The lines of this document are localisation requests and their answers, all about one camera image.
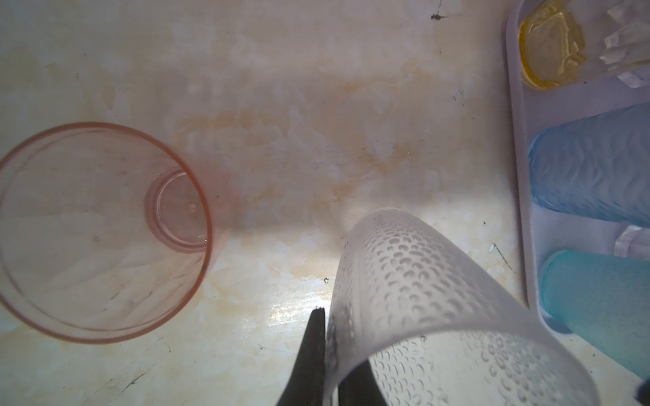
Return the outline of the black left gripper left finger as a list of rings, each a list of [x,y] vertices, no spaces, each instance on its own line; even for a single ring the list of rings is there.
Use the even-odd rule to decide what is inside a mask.
[[[325,309],[315,309],[306,325],[296,362],[277,406],[323,404]]]

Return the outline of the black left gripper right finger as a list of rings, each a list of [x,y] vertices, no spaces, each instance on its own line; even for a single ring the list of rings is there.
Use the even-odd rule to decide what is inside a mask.
[[[339,406],[387,406],[369,360],[358,365],[338,387]]]

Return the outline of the clear cup back row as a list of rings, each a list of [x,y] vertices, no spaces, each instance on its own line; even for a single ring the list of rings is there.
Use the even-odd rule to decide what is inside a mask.
[[[329,310],[324,395],[365,365],[388,405],[597,405],[585,368],[531,311],[419,218],[350,230]]]

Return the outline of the pink plastic cup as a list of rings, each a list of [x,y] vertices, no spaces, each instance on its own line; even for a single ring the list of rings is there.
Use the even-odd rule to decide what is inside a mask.
[[[139,130],[70,123],[1,160],[1,302],[75,343],[150,333],[192,300],[236,223],[231,177]]]

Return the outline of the teal dimpled plastic cup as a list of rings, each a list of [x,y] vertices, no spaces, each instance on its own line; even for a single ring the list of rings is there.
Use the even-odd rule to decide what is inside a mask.
[[[540,305],[555,323],[648,380],[648,261],[560,250],[538,282]]]

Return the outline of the clear glass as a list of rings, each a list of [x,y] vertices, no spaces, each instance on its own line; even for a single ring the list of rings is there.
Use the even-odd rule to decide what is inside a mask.
[[[599,59],[631,89],[649,86],[649,1],[618,1],[608,10],[616,29]]]
[[[614,242],[614,255],[648,261],[650,259],[650,229],[630,225]]]

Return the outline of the blue ribbed plastic cup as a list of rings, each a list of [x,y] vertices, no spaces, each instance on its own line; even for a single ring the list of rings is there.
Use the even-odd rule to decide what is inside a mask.
[[[528,162],[536,205],[648,227],[648,103],[546,129],[531,143]]]

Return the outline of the amber plastic cup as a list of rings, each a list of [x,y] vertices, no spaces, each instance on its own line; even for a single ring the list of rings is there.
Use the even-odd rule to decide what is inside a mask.
[[[545,91],[578,79],[585,64],[585,38],[567,1],[544,1],[521,23],[518,33],[522,79]]]

